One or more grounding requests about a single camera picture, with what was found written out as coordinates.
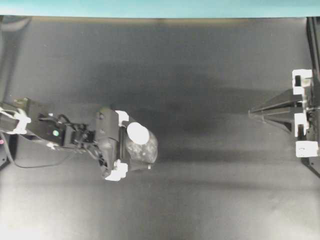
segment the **dark gray surface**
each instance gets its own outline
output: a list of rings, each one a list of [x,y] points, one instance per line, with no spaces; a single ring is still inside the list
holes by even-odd
[[[311,67],[305,19],[34,17],[20,38],[8,102],[29,97],[76,122],[113,105],[155,133],[159,159],[117,183],[87,155],[10,165],[0,172],[1,236],[319,239],[320,180],[291,136],[247,116],[291,86],[293,69]],[[19,143],[20,163],[64,156]]]

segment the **teal wall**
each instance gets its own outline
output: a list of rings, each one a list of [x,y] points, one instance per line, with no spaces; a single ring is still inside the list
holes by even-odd
[[[104,18],[320,16],[320,0],[0,0],[1,15]]]

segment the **white bottle cap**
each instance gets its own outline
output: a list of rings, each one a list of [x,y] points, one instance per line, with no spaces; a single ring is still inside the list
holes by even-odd
[[[146,127],[142,126],[138,122],[132,122],[126,128],[129,138],[135,143],[139,145],[146,144],[149,139],[149,131]]]

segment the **black cable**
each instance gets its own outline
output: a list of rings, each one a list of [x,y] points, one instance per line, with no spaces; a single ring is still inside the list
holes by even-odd
[[[9,159],[9,161],[13,165],[15,165],[16,167],[21,168],[21,169],[39,169],[39,168],[55,167],[55,166],[62,164],[63,162],[65,162],[67,160],[72,159],[76,155],[76,152],[73,152],[69,156],[67,156],[66,158],[64,158],[61,161],[58,161],[57,163],[54,163],[54,164],[38,165],[38,166],[21,166],[21,165],[17,164],[16,161],[13,159],[13,157],[11,155],[10,148],[9,148],[8,141],[6,139],[6,136],[3,134],[3,132],[0,132],[0,137],[3,140],[4,150],[5,150],[5,153]]]
[[[71,123],[70,122],[70,120],[69,120],[69,118],[67,118],[67,116],[66,115],[64,115],[64,114],[60,114],[59,116],[58,116],[58,121],[60,122],[60,119],[64,119],[67,123]]]
[[[58,122],[58,119],[53,116],[39,117],[38,120],[39,121],[52,121],[54,123]]]
[[[97,150],[94,149],[95,153],[93,153],[93,152],[90,150],[90,147],[91,147],[91,145],[89,145],[89,146],[84,145],[84,149],[86,150],[86,152],[87,152],[94,160],[99,160],[100,157],[98,156]]]

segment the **white plastic clip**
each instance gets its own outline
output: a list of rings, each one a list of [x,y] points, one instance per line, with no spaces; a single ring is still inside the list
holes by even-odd
[[[105,178],[108,181],[118,182],[121,179],[124,179],[128,172],[128,164],[122,163],[120,159],[114,162],[114,168],[111,171],[111,174]]]
[[[316,141],[296,141],[295,155],[298,158],[309,158],[318,156],[318,142]]]
[[[19,120],[16,128],[13,130],[14,134],[26,134],[27,124],[31,123],[31,118],[27,116],[26,112],[18,108],[18,112],[14,114],[14,118]]]
[[[300,76],[300,86],[296,86],[296,76]],[[305,87],[311,85],[311,78],[313,77],[312,70],[310,69],[296,69],[292,71],[292,88],[293,95],[304,95]]]
[[[307,121],[306,112],[295,113],[294,114],[294,136],[298,137],[298,126],[303,125],[303,135],[307,134],[307,129],[309,129],[309,123]]]
[[[129,122],[129,115],[125,111],[115,111],[119,115],[119,127],[122,127],[122,122]]]

